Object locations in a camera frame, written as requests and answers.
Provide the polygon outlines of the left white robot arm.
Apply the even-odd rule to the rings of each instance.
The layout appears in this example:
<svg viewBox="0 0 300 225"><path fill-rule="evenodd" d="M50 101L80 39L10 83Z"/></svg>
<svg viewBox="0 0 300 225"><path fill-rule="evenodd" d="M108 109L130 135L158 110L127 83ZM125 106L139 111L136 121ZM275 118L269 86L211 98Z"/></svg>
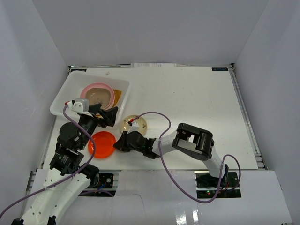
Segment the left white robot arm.
<svg viewBox="0 0 300 225"><path fill-rule="evenodd" d="M96 152L92 151L87 162L82 164L81 150L88 143L96 145L92 135L97 127L115 125L118 107L103 110L100 104L95 104L80 110L79 101L72 100L65 104L63 114L67 108L79 114L79 121L65 116L69 122L59 130L44 186L28 195L35 200L20 218L13 220L14 225L57 225L77 196L99 182L99 168L90 164Z"/></svg>

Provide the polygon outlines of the brown square dish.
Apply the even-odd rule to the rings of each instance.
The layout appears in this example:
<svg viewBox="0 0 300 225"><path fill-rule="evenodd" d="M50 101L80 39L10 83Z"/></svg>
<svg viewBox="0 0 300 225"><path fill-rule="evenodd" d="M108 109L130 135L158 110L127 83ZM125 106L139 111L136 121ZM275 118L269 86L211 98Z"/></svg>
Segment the brown square dish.
<svg viewBox="0 0 300 225"><path fill-rule="evenodd" d="M92 88L87 91L85 98L90 105L101 104L101 108L106 108L110 103L111 93L104 88Z"/></svg>

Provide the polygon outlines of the beige patterned small plate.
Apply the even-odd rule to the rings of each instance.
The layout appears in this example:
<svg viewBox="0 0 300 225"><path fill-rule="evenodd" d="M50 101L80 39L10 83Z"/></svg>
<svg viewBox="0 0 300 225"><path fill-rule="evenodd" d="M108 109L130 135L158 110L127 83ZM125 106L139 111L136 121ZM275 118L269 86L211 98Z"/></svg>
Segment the beige patterned small plate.
<svg viewBox="0 0 300 225"><path fill-rule="evenodd" d="M130 127L128 125L128 121L130 119L134 119L135 117L137 117L137 115L129 115L129 116L127 116L123 119L123 121L120 124L121 133L123 131L128 131L128 133L133 132L133 131L137 131L142 135L146 134L147 129L148 129L148 125L147 125L146 120L143 117L139 117L138 119L135 120L139 124L139 127Z"/></svg>

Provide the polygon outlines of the woven fan-shaped basket plate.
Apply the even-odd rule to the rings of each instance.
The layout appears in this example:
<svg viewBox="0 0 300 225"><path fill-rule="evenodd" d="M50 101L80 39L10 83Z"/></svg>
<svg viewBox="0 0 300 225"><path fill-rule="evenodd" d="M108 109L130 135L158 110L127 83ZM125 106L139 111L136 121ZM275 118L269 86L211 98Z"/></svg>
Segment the woven fan-shaped basket plate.
<svg viewBox="0 0 300 225"><path fill-rule="evenodd" d="M115 107L115 106L118 104L118 102L119 102L119 100L120 100L120 98L121 98L121 96L122 96L122 91L121 91L121 90L113 89L113 92L114 92L114 98L113 98L113 99L114 99L114 102L111 103L111 104L108 106L107 109L111 109L111 108Z"/></svg>

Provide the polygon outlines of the orange round plate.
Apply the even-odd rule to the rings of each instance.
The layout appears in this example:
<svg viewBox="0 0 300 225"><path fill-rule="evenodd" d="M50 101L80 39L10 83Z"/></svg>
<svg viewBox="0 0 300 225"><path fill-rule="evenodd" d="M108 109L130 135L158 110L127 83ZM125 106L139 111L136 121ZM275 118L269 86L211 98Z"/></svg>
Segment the orange round plate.
<svg viewBox="0 0 300 225"><path fill-rule="evenodd" d="M107 158L115 152L115 136L107 131L100 131L92 136L96 144L95 158Z"/></svg>

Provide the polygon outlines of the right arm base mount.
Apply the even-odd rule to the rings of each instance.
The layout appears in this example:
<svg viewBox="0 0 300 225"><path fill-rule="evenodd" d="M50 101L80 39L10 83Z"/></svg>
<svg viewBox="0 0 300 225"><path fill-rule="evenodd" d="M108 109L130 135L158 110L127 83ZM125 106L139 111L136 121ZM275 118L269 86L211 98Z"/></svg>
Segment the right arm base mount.
<svg viewBox="0 0 300 225"><path fill-rule="evenodd" d="M229 172L227 181L222 181L217 198L241 198L240 185L233 191L237 185L238 175L236 172ZM198 199L212 198L216 193L218 186L218 178L211 177L208 172L196 172L196 194Z"/></svg>

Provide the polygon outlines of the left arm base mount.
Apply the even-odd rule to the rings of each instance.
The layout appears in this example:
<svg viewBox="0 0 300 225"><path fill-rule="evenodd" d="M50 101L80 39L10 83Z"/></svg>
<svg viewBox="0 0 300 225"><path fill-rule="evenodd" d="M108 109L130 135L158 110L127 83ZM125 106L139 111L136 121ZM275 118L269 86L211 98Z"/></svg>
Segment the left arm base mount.
<svg viewBox="0 0 300 225"><path fill-rule="evenodd" d="M114 174L100 173L98 180L87 188L88 191L94 190L92 196L114 196Z"/></svg>

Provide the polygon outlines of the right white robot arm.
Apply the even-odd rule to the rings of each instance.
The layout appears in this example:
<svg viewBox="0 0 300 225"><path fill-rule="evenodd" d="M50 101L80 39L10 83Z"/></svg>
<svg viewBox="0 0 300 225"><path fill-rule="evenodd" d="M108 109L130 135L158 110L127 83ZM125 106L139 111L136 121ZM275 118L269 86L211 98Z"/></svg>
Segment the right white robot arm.
<svg viewBox="0 0 300 225"><path fill-rule="evenodd" d="M176 131L167 136L147 139L138 131L137 123L129 121L128 125L129 130L123 131L120 139L113 145L117 150L123 152L134 150L150 159L179 150L191 158L203 161L215 186L222 187L229 181L228 166L221 165L222 160L214 147L211 132L180 123Z"/></svg>

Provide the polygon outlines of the pink round plate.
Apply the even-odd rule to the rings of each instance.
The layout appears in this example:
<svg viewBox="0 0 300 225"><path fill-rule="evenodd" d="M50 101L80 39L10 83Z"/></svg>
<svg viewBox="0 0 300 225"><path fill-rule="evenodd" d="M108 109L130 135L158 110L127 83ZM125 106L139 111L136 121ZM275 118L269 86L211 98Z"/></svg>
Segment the pink round plate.
<svg viewBox="0 0 300 225"><path fill-rule="evenodd" d="M109 90L110 93L111 93L111 98L110 98L110 103L109 103L109 105L110 105L111 103L114 102L114 99L113 99L113 98L114 98L114 92L113 92L113 89L112 89L109 85L107 85L107 84L105 84L105 83L101 83L101 82L93 83L93 84L90 84L90 85L88 85L87 87L85 87L85 88L83 89L83 91L81 92L80 97L81 97L81 98L85 98L85 95L86 95L87 91L90 90L90 89L92 89L92 88L104 88L104 89Z"/></svg>

